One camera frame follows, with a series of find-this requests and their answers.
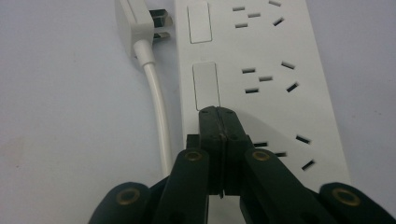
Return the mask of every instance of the outlet slot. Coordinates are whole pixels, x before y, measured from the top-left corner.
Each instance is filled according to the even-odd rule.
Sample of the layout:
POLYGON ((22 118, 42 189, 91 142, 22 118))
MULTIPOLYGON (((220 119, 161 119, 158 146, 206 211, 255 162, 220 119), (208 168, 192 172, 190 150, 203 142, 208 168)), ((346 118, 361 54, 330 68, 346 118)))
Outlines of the outlet slot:
POLYGON ((276 156, 278 157, 288 157, 288 153, 287 152, 277 152, 274 153, 276 156))
POLYGON ((283 17, 279 18, 277 21, 273 22, 274 26, 278 26, 282 21, 284 21, 285 19, 283 19, 283 17))
POLYGON ((255 73, 256 68, 243 68, 242 69, 242 74, 247 74, 247 73, 255 73))
POLYGON ((280 3, 276 2, 276 1, 269 1, 268 3, 273 5, 273 6, 276 6, 276 7, 280 7, 282 5, 282 4, 280 4, 280 3))
POLYGON ((235 25, 235 28, 245 28, 245 27, 248 27, 248 23, 247 22, 238 23, 238 24, 235 25))
POLYGON ((284 66, 284 67, 287 67, 287 68, 289 68, 289 69, 291 69, 291 70, 294 70, 294 68, 296 67, 294 64, 292 64, 292 63, 286 63, 286 62, 282 62, 281 65, 284 66))
POLYGON ((296 89, 298 86, 299 86, 299 84, 298 84, 298 82, 296 82, 296 83, 294 83, 293 85, 291 85, 290 87, 288 87, 288 88, 286 89, 286 91, 287 91, 287 92, 291 92, 291 91, 293 91, 294 89, 296 89))
POLYGON ((304 142, 304 143, 306 143, 308 145, 311 144, 311 140, 309 140, 309 139, 307 139, 305 137, 302 137, 302 136, 300 136, 298 134, 296 136, 296 139, 299 140, 300 142, 304 142))
POLYGON ((243 11, 245 7, 233 7, 233 11, 243 11))
POLYGON ((263 82, 263 81, 272 81, 273 78, 272 77, 259 77, 259 81, 263 82))
POLYGON ((249 94, 249 93, 257 93, 259 92, 259 88, 250 88, 250 89, 245 89, 245 93, 249 94))
POLYGON ((315 161, 309 161, 306 165, 304 165, 303 167, 301 167, 301 169, 303 169, 304 171, 306 171, 308 168, 312 167, 315 164, 315 161))
POLYGON ((257 12, 257 13, 250 13, 250 14, 247 14, 247 17, 248 18, 255 18, 255 17, 260 17, 262 14, 260 14, 260 12, 257 12))
POLYGON ((254 147, 268 147, 268 142, 253 143, 254 147))

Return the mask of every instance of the white plug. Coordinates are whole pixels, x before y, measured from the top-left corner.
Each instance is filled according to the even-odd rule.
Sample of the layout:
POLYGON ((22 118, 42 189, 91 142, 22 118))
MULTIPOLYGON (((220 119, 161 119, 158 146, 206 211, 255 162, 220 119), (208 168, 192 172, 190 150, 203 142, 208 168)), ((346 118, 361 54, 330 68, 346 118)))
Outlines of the white plug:
POLYGON ((166 10, 149 11, 144 0, 115 0, 116 19, 122 44, 130 57, 137 57, 146 73, 156 113, 163 175, 170 174, 172 156, 168 120, 161 86, 155 70, 152 52, 153 38, 168 37, 168 33, 154 34, 155 27, 172 23, 166 10))

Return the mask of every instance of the white cable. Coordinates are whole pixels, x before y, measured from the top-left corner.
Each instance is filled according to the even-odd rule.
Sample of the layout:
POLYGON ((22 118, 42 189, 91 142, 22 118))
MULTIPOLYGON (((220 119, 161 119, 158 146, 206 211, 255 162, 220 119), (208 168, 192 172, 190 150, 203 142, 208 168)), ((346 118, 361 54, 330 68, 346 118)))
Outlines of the white cable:
POLYGON ((148 78, 148 84, 151 90, 157 120, 163 175, 168 176, 172 170, 170 134, 165 105, 163 102, 163 94, 155 70, 155 60, 151 44, 145 39, 139 40, 134 44, 134 51, 148 78))

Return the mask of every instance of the white power strip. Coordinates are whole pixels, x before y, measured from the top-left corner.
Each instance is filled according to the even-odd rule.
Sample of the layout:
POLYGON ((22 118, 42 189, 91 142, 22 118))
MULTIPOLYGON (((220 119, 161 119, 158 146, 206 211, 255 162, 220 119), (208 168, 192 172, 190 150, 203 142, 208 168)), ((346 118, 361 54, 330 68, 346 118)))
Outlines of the white power strip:
POLYGON ((349 184, 305 0, 175 4, 184 137, 198 110, 220 105, 306 187, 349 184))

